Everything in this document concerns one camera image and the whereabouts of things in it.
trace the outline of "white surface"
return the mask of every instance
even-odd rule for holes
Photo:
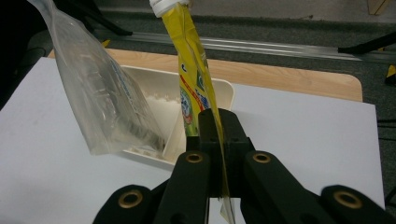
[[[343,184],[384,206],[373,105],[234,88],[233,111],[256,149],[278,156],[316,193]],[[0,112],[0,223],[92,223],[116,189],[152,189],[170,174],[119,155],[91,156],[52,59],[36,64]],[[217,203],[210,218],[224,223]]]

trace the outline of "brass screw insert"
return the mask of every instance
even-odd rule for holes
[[[204,159],[204,157],[197,153],[190,154],[186,157],[186,160],[191,163],[197,163],[197,162],[202,161],[203,159]]]
[[[347,191],[336,191],[333,196],[338,203],[342,204],[345,207],[359,209],[363,206],[363,203],[358,197]]]
[[[253,156],[253,160],[256,162],[260,162],[260,163],[267,163],[271,161],[271,157],[269,157],[267,154],[265,153],[256,153]]]
[[[137,189],[132,189],[123,193],[119,198],[119,206],[122,208],[133,208],[143,201],[142,193]]]

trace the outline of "white container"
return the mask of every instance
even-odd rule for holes
[[[177,157],[186,151],[178,74],[132,66],[122,66],[122,69],[140,86],[166,141],[161,156],[138,148],[131,148],[125,152],[174,165]],[[234,96],[233,86],[228,81],[215,78],[212,78],[212,83],[218,108],[230,110]]]

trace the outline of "yellow packet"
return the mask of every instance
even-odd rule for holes
[[[163,23],[178,53],[180,99],[186,136],[198,135],[198,114],[212,109],[219,135],[222,160],[224,161],[224,135],[221,127],[216,96],[212,86],[205,50],[193,24],[187,5],[176,3],[163,15]],[[233,203],[230,199],[225,162],[222,167],[221,214],[234,223]]]
[[[185,133],[187,136],[196,136],[198,114],[210,108],[203,81],[203,76],[207,76],[203,74],[207,67],[205,52],[187,6],[177,4],[167,11],[163,14],[163,23],[178,52],[180,100]]]

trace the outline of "plastic bag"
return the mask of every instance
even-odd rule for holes
[[[161,155],[163,135],[137,83],[82,22],[52,0],[28,1],[49,28],[64,90],[91,154],[136,147]]]

